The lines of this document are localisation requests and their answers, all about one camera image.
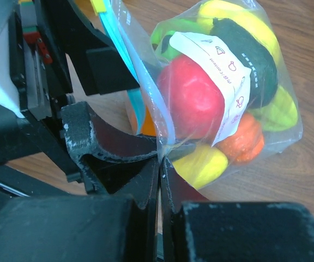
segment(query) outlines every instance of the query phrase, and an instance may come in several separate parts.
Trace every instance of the brown wood grain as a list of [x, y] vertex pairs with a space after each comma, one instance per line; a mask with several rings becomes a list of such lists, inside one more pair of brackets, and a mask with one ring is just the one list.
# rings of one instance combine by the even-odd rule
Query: brown wood grain
[[[296, 201], [314, 214], [314, 0], [258, 0], [265, 8], [280, 42], [298, 97], [304, 124], [301, 141], [282, 154], [262, 160], [236, 174], [221, 177], [201, 192], [216, 201]], [[100, 27], [89, 0], [76, 1]], [[133, 16], [150, 33], [159, 21], [187, 10], [196, 0], [126, 0]], [[86, 97], [73, 74], [77, 100], [87, 100], [108, 123], [130, 131], [122, 94]], [[69, 192], [84, 193], [82, 185], [68, 184], [64, 174], [43, 154], [18, 159], [10, 165]]]

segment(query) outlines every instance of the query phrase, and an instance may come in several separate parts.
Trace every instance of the yellow toy lemon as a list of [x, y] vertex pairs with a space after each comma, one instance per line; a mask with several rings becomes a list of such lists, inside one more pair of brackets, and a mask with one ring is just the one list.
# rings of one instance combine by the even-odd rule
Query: yellow toy lemon
[[217, 179], [227, 168], [227, 157], [217, 148], [199, 144], [193, 153], [173, 162], [177, 173], [200, 189]]
[[267, 106], [249, 109], [248, 112], [261, 122], [264, 131], [279, 132], [294, 127], [298, 123], [298, 108], [291, 95], [278, 85], [276, 95]]
[[251, 11], [223, 0], [203, 3], [198, 11], [197, 22], [208, 32], [213, 28], [213, 18], [229, 18], [246, 29], [272, 55], [276, 65], [281, 62], [278, 40], [271, 28]]

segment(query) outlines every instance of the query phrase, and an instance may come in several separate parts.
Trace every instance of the white plastic part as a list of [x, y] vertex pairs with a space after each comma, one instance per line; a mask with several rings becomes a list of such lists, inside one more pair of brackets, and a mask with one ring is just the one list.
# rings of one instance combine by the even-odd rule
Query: white plastic part
[[14, 112], [17, 117], [24, 118], [20, 113], [19, 93], [10, 79], [8, 23], [0, 34], [0, 105]]

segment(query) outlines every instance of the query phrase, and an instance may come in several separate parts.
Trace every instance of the plastic bag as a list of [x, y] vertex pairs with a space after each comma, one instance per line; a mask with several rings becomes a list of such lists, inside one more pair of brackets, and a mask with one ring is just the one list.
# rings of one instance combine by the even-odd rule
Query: plastic bag
[[301, 139], [279, 43], [256, 1], [201, 1], [151, 36], [121, 0], [110, 5], [141, 86], [127, 99], [132, 128], [157, 136], [159, 159], [169, 156], [189, 184], [202, 188]]

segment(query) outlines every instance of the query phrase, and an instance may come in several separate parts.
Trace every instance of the wooden table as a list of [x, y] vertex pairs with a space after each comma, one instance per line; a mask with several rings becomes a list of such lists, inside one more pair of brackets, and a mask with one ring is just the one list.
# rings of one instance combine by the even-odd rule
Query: wooden table
[[[126, 0], [133, 16], [147, 32], [156, 23], [187, 10], [197, 0]], [[202, 190], [216, 201], [296, 201], [314, 214], [314, 0], [259, 0], [268, 13], [298, 97], [304, 135], [283, 154], [224, 176]], [[77, 0], [84, 13], [100, 28], [89, 0]], [[111, 125], [129, 132], [122, 94], [86, 97], [73, 72], [77, 100], [87, 100]], [[12, 161], [10, 166], [75, 194], [83, 186], [68, 184], [64, 174], [43, 154]]]

